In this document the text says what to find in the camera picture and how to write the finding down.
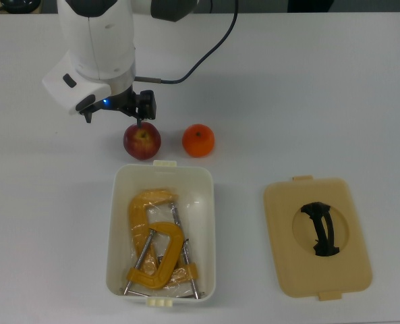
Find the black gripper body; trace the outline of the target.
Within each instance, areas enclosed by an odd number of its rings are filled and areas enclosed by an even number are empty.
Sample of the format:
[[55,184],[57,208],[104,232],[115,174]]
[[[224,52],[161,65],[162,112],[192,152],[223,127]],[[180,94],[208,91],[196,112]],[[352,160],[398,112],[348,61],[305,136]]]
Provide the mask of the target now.
[[100,110],[118,111],[139,120],[156,118],[156,101],[152,90],[143,90],[136,94],[129,87],[120,94],[97,102],[96,107]]

